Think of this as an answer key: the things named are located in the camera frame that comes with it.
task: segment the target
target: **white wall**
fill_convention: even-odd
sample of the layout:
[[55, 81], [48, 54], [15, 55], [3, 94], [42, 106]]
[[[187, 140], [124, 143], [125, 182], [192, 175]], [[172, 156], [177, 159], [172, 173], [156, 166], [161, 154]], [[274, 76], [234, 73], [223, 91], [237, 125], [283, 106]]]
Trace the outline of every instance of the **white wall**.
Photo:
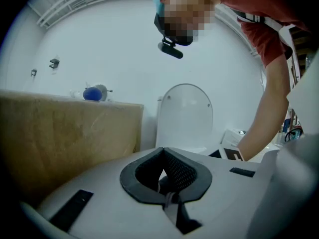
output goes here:
[[[145, 105], [142, 149], [155, 145], [157, 100], [176, 84], [192, 83], [210, 97], [214, 139], [225, 129], [248, 129], [262, 95], [260, 66], [244, 43], [222, 23], [205, 38], [181, 47], [178, 60], [158, 50], [152, 0], [111, 0], [71, 15], [48, 30], [27, 91], [68, 96], [85, 82], [102, 83], [117, 102]], [[56, 72], [49, 60], [58, 56]]]
[[33, 59], [45, 35], [36, 25], [39, 16], [26, 6], [17, 15], [0, 49], [0, 88], [22, 91], [29, 80]]

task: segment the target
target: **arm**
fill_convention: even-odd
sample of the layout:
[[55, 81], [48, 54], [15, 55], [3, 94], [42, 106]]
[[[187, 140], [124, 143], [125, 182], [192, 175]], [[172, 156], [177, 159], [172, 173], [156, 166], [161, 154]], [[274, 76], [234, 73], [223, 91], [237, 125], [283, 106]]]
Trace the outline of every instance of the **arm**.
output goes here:
[[269, 63], [266, 72], [267, 85], [254, 122], [238, 144], [245, 161], [257, 155], [275, 137], [288, 109], [286, 96], [290, 91], [290, 80], [285, 55]]

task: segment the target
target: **person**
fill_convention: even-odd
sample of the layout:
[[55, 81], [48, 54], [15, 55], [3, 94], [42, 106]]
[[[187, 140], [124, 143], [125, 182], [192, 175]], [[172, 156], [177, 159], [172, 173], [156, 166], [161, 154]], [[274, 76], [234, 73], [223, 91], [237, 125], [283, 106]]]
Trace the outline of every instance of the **person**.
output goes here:
[[[302, 13], [296, 10], [297, 7], [293, 6], [291, 0], [154, 0], [154, 2], [157, 16], [163, 21], [164, 34], [182, 45], [190, 44], [185, 39], [189, 39], [194, 31], [203, 29], [203, 24], [211, 19], [210, 12], [214, 11], [214, 7], [219, 3], [244, 14], [272, 19], [282, 26], [293, 24], [309, 32], [315, 29], [303, 21]], [[291, 56], [292, 49], [280, 39], [278, 29], [275, 30], [264, 22], [254, 22], [244, 18], [239, 18], [238, 21], [260, 54], [267, 76], [267, 85], [253, 124], [237, 146], [247, 161], [266, 147], [285, 119], [289, 104], [287, 94], [290, 92], [287, 59]]]

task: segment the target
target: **red shirt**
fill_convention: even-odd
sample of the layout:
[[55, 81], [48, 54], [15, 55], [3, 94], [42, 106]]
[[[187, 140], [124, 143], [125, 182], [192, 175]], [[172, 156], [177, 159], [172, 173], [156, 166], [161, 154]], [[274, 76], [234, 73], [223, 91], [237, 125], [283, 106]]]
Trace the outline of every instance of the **red shirt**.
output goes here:
[[[221, 0], [221, 3], [232, 9], [250, 13], [253, 15], [270, 17], [282, 23], [282, 25], [294, 24], [295, 26], [307, 30], [305, 24], [299, 21], [285, 0]], [[243, 32], [257, 52], [261, 55], [265, 66], [275, 58], [286, 53], [290, 49], [279, 38], [277, 31], [264, 23], [243, 22], [239, 20]]]

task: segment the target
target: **toilet lid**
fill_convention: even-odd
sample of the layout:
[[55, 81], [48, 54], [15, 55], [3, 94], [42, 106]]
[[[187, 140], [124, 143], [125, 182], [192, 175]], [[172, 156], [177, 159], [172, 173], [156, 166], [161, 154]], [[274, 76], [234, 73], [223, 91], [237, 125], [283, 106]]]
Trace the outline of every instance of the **toilet lid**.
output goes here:
[[213, 110], [207, 94], [192, 84], [176, 85], [161, 102], [158, 145], [204, 147], [211, 137], [212, 123]]

